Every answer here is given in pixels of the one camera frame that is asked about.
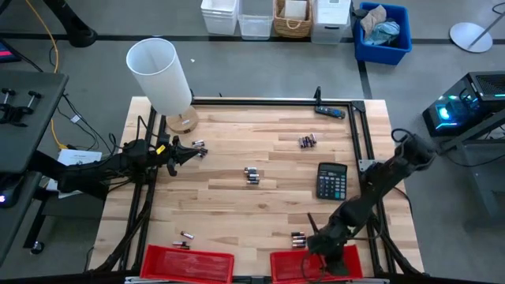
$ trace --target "concrete floor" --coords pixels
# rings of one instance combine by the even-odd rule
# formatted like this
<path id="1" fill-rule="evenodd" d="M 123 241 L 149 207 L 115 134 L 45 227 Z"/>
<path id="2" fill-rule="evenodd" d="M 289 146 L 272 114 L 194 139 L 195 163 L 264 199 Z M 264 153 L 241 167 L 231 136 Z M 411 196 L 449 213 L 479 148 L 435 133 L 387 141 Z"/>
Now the concrete floor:
<path id="1" fill-rule="evenodd" d="M 495 45 L 484 54 L 468 54 L 448 40 L 449 28 L 461 21 L 486 25 L 497 17 L 491 11 L 496 1 L 483 0 L 384 0 L 409 10 L 415 43 L 396 67 L 366 63 L 371 96 L 387 101 L 391 124 L 428 138 L 421 112 L 469 71 L 505 69 L 505 45 Z M 209 42 L 200 14 L 200 1 L 187 0 L 69 0 L 69 4 L 99 34 L 116 36 L 182 36 L 174 41 L 185 75 L 196 95 L 310 98 L 317 85 L 325 98 L 363 99 L 354 45 L 337 47 L 311 43 Z M 61 25 L 42 2 L 36 8 L 55 34 Z M 132 21 L 143 15 L 139 21 Z M 13 2 L 0 17 L 0 33 L 43 34 L 44 30 L 24 2 Z M 505 21 L 496 25 L 494 39 L 505 39 Z M 419 39 L 442 39 L 426 44 Z M 7 39 L 44 70 L 51 43 L 47 40 Z M 84 49 L 58 43 L 61 72 L 70 76 L 67 92 L 77 109 L 99 133 L 120 137 L 130 98 L 143 95 L 125 65 L 130 41 L 99 41 Z M 0 69 L 30 70 L 26 63 L 0 65 Z M 106 112 L 114 104 L 117 112 Z M 62 103 L 61 108 L 70 114 Z M 64 143 L 90 143 L 78 128 L 61 115 L 54 116 L 58 138 Z M 54 157 L 57 148 L 49 132 L 39 147 Z M 437 159 L 426 172 L 406 180 L 413 204 L 414 224 L 425 270 L 434 276 L 486 282 L 505 282 L 503 228 L 466 231 L 463 223 L 480 210 L 473 192 L 466 187 L 465 169 L 446 159 Z M 78 273 L 95 240 L 97 219 L 50 218 L 40 239 L 43 254 L 30 256 L 21 248 L 38 204 L 32 205 L 17 243 L 0 278 Z"/>

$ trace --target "blue bin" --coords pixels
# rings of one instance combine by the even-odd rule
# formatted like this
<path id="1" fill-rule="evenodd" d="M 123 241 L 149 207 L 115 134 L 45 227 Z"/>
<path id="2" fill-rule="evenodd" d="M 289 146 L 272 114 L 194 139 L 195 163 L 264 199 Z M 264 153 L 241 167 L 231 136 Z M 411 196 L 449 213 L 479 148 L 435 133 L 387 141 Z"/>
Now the blue bin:
<path id="1" fill-rule="evenodd" d="M 402 6 L 386 5 L 379 3 L 362 2 L 360 9 L 371 10 L 378 5 L 382 5 L 387 15 L 386 17 L 395 19 L 400 26 L 398 35 L 399 48 L 372 46 L 363 43 L 365 32 L 361 27 L 360 20 L 354 25 L 354 48 L 357 60 L 366 62 L 377 62 L 389 65 L 397 65 L 403 56 L 412 50 L 412 41 L 410 40 L 409 14 L 407 9 Z"/>

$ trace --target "wooden table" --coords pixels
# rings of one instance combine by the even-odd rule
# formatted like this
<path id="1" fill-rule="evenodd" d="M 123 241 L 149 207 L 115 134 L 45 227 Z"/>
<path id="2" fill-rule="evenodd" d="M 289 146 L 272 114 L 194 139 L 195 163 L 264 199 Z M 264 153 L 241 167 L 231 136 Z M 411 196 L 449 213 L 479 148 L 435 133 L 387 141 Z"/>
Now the wooden table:
<path id="1" fill-rule="evenodd" d="M 395 146 L 386 103 L 366 100 L 365 105 L 376 159 L 389 159 Z M 150 106 L 145 97 L 132 99 L 122 143 L 135 138 L 137 115 L 147 121 Z M 234 254 L 234 275 L 270 275 L 269 255 L 290 248 L 290 232 L 312 232 L 306 213 L 311 212 L 322 226 L 340 205 L 315 198 L 319 162 L 347 164 L 347 196 L 360 192 L 348 118 L 329 118 L 308 106 L 196 106 L 196 110 L 200 122 L 193 132 L 180 135 L 181 142 L 189 146 L 191 141 L 203 139 L 209 153 L 204 159 L 193 158 L 178 166 L 177 177 L 170 177 L 164 167 L 159 170 L 148 244 L 170 247 L 172 241 L 187 241 L 179 234 L 184 230 L 195 236 L 191 249 Z M 361 127 L 358 129 L 361 149 L 365 149 Z M 301 150 L 297 139 L 309 133 L 316 134 L 318 143 Z M 259 185 L 246 184 L 246 166 L 258 168 Z M 126 185 L 107 197 L 90 268 L 100 265 L 123 237 L 133 187 Z M 422 271 L 408 202 L 394 190 L 383 202 L 392 240 Z M 358 236 L 366 237 L 366 230 Z M 368 242 L 348 244 L 354 243 L 365 276 L 372 276 Z M 132 244 L 129 265 L 137 240 Z M 378 248 L 387 269 L 381 241 Z"/>

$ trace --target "round white base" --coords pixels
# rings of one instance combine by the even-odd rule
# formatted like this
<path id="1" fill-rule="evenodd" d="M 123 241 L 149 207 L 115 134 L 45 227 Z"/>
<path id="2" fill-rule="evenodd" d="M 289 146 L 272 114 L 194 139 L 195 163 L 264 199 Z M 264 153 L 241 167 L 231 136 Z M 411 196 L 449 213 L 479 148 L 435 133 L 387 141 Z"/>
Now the round white base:
<path id="1" fill-rule="evenodd" d="M 449 35 L 458 47 L 462 49 L 480 53 L 488 51 L 492 47 L 492 37 L 489 32 L 479 39 L 474 45 L 469 46 L 482 32 L 484 28 L 474 23 L 459 23 L 452 26 Z"/>

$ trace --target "wicker basket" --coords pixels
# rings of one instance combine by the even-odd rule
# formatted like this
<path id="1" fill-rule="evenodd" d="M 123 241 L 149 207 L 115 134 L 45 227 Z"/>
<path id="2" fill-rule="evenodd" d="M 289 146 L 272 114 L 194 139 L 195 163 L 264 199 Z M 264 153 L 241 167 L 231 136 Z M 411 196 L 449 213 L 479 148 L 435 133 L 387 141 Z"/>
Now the wicker basket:
<path id="1" fill-rule="evenodd" d="M 274 29 L 279 36 L 303 38 L 309 36 L 312 27 L 312 1 L 307 0 L 307 20 L 290 20 L 280 17 L 286 0 L 274 0 Z"/>

